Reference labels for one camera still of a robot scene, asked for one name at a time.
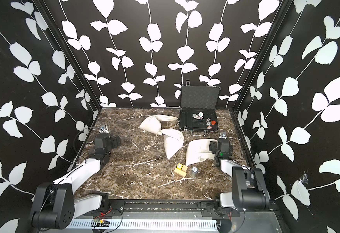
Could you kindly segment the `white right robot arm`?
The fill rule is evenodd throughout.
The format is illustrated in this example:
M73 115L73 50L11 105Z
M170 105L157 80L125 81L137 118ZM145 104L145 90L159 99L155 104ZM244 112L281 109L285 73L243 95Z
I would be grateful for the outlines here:
M226 138L209 143L208 150L214 155L214 165L232 179L230 192L221 193L217 203L223 208L265 210L270 198L259 168L243 166L231 159L232 146Z

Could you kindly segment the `cream cloth bag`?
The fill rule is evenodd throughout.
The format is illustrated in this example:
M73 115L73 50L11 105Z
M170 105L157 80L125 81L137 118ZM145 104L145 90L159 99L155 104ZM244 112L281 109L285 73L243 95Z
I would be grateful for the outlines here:
M164 136L164 149L167 159L171 159L183 146L184 135L176 129L163 129L161 131Z
M197 139L191 141L187 146L186 166L204 162L208 159L213 160L215 154L209 150L210 143L217 143L215 139Z
M149 116L140 124L139 129L161 136L162 121L179 121L179 118L168 115Z

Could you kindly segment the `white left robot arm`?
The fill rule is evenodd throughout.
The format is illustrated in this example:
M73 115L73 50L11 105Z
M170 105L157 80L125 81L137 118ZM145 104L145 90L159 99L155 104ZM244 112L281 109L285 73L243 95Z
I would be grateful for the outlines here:
M74 193L105 167L110 160L111 151L119 146L119 136L112 136L107 131L99 133L95 136L94 153L90 158L61 178L39 185L30 211L31 228L39 232L62 230L76 217L93 212L101 212L103 215L110 212L109 201L104 194L75 199Z

